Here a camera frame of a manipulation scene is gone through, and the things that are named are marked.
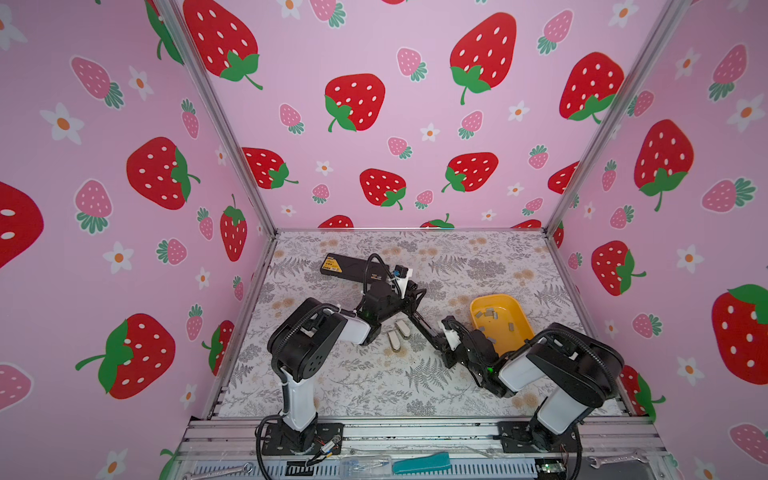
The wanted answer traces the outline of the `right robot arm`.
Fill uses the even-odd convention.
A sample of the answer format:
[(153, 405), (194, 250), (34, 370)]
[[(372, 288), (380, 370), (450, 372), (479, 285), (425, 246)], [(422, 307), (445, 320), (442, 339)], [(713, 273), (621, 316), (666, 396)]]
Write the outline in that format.
[(497, 354), (478, 330), (468, 330), (452, 316), (442, 320), (441, 355), (448, 368), (464, 366), (476, 385), (499, 398), (518, 394), (547, 378), (555, 390), (537, 408), (521, 440), (544, 451), (619, 395), (625, 366), (612, 347), (560, 323), (552, 323), (515, 351)]

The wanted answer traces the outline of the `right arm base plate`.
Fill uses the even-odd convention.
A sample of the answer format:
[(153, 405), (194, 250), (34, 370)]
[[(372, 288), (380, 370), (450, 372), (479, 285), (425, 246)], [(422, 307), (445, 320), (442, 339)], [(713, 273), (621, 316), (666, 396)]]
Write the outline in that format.
[(524, 421), (501, 421), (494, 436), (508, 454), (577, 453), (581, 446), (572, 429), (553, 434), (542, 425), (531, 426)]

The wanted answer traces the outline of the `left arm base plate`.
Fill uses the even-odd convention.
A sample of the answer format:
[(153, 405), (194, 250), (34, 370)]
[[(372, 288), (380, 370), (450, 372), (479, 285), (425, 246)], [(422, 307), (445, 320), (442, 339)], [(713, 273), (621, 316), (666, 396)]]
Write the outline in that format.
[(314, 456), (330, 447), (329, 453), (341, 452), (345, 425), (343, 423), (313, 423), (302, 432), (284, 422), (269, 423), (260, 440), (260, 452), (265, 456)]

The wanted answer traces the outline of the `black stapler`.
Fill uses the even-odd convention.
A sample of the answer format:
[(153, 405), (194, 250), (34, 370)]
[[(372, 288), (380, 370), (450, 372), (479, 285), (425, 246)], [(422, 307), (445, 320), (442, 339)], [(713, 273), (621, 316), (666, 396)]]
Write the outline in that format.
[(449, 344), (445, 334), (441, 330), (435, 330), (422, 317), (417, 310), (412, 310), (408, 314), (408, 319), (425, 337), (427, 342), (438, 352), (444, 353), (449, 349)]

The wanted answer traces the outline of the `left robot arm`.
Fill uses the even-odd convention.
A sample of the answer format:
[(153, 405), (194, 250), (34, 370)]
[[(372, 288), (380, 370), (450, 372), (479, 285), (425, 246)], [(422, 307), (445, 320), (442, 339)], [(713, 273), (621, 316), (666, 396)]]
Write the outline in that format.
[(384, 321), (416, 309), (419, 293), (411, 277), (410, 269), (397, 265), (380, 280), (365, 279), (362, 299), (352, 311), (308, 297), (273, 332), (267, 348), (282, 388), (281, 425), (288, 432), (314, 434), (313, 377), (338, 342), (366, 346), (381, 333)]

